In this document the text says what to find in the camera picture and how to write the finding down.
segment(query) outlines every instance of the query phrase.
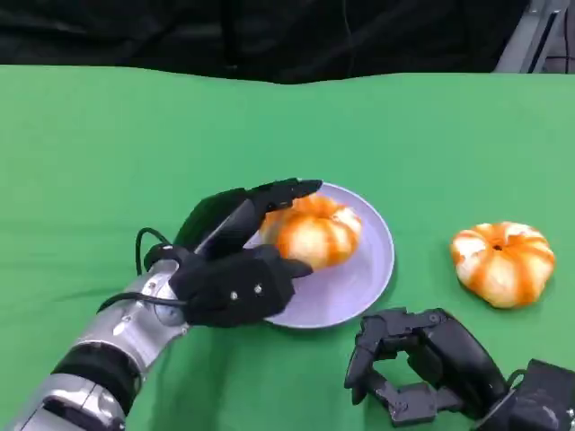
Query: purple plate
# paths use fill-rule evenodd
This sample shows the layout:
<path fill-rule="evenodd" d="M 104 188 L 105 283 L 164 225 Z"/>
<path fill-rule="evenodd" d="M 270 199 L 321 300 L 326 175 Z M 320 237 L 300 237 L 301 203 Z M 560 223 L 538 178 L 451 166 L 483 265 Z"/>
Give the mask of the purple plate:
<path fill-rule="evenodd" d="M 353 208 L 363 223 L 359 246 L 345 263 L 295 280 L 286 310 L 268 318 L 279 326 L 326 328 L 364 312 L 384 292 L 394 269 L 394 242 L 384 219 L 363 198 L 333 184 L 319 192 Z M 250 241 L 260 243 L 258 236 Z"/>

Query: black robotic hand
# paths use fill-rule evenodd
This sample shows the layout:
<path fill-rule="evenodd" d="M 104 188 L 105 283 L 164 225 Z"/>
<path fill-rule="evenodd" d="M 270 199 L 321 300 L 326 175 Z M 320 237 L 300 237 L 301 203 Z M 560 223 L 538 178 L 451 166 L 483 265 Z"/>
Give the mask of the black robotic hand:
<path fill-rule="evenodd" d="M 409 366 L 427 383 L 394 388 L 375 361 L 407 352 Z M 523 381 L 512 387 L 518 376 Z M 575 373 L 532 360 L 506 382 L 487 351 L 451 314 L 393 309 L 366 316 L 344 386 L 352 402 L 374 396 L 396 427 L 430 422 L 441 410 L 477 419 L 478 431 L 575 429 Z"/>
<path fill-rule="evenodd" d="M 266 213 L 291 207 L 322 186 L 320 180 L 283 180 L 254 189 L 232 189 L 203 199 L 173 244 L 148 252 L 146 268 L 160 259 L 180 267 L 170 286 L 189 324 L 233 327 L 282 312 L 294 294 L 293 278 L 313 272 L 304 262 L 282 259 L 276 247 L 244 245 Z"/>

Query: cable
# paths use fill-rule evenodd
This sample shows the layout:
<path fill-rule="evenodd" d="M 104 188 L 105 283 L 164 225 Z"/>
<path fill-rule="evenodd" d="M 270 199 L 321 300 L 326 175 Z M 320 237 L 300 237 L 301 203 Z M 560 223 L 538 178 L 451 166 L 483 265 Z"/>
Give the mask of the cable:
<path fill-rule="evenodd" d="M 566 60 L 569 59 L 570 61 L 575 61 L 575 57 L 574 56 L 549 56 L 548 57 L 550 60 Z"/>
<path fill-rule="evenodd" d="M 353 34 L 348 21 L 348 0 L 341 0 L 341 9 L 343 12 L 343 23 L 345 24 L 345 31 L 348 36 L 348 49 L 349 49 L 349 65 L 347 77 L 351 78 L 353 74 L 353 67 L 356 63 L 355 44 L 353 43 Z"/>
<path fill-rule="evenodd" d="M 128 299 L 134 301 L 143 301 L 145 303 L 152 303 L 154 305 L 167 305 L 169 307 L 178 307 L 178 308 L 182 308 L 188 305 L 187 301 L 180 301 L 178 299 L 162 299 L 162 298 L 156 298 L 155 296 L 140 294 L 139 292 L 123 292 L 121 294 L 111 296 L 106 301 L 104 301 L 102 305 L 100 305 L 98 312 L 105 310 L 106 308 L 115 304 L 117 301 L 126 301 Z"/>
<path fill-rule="evenodd" d="M 569 46 L 569 6 L 565 9 L 563 24 L 563 38 L 565 39 L 565 74 L 568 75 L 571 68 L 571 47 Z"/>
<path fill-rule="evenodd" d="M 509 378 L 507 379 L 507 386 L 510 388 L 511 386 L 513 386 L 513 383 L 515 383 L 515 381 L 518 379 L 519 376 L 524 376 L 526 374 L 527 370 L 516 370 L 513 373 L 511 373 L 511 375 L 509 376 Z"/>
<path fill-rule="evenodd" d="M 150 233 L 155 236 L 155 238 L 161 243 L 170 243 L 165 236 L 151 227 L 144 227 L 138 231 L 136 235 L 136 274 L 139 276 L 142 275 L 142 238 L 144 238 L 146 233 Z"/>

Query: orange and white pumpkin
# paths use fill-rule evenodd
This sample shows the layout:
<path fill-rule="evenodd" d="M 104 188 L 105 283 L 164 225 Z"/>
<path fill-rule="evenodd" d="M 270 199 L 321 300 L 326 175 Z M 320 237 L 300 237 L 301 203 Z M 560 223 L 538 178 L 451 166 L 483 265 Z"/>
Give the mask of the orange and white pumpkin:
<path fill-rule="evenodd" d="M 497 308 L 533 303 L 553 273 L 549 242 L 526 224 L 478 224 L 458 233 L 451 255 L 459 280 Z"/>
<path fill-rule="evenodd" d="M 338 265 L 353 254 L 361 220 L 350 207 L 314 193 L 295 199 L 291 208 L 268 213 L 262 242 L 274 244 L 286 259 L 299 259 L 314 270 Z"/>

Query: green tablecloth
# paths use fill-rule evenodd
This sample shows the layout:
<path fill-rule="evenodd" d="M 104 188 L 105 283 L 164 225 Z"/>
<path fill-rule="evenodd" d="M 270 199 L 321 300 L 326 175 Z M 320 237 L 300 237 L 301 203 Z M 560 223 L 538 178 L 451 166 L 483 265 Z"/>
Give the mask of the green tablecloth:
<path fill-rule="evenodd" d="M 505 374 L 575 367 L 572 123 L 564 76 L 390 75 L 302 86 L 106 68 L 0 68 L 0 423 L 98 304 L 134 277 L 133 240 L 174 235 L 202 197 L 291 176 L 357 191 L 389 224 L 394 278 L 375 309 L 442 306 Z M 558 258 L 542 301 L 500 312 L 457 283 L 460 229 L 533 224 Z M 390 429 L 342 388 L 358 320 L 331 330 L 196 329 L 137 399 L 132 430 Z M 405 363 L 382 365 L 396 383 Z M 446 413 L 421 429 L 464 429 Z"/>

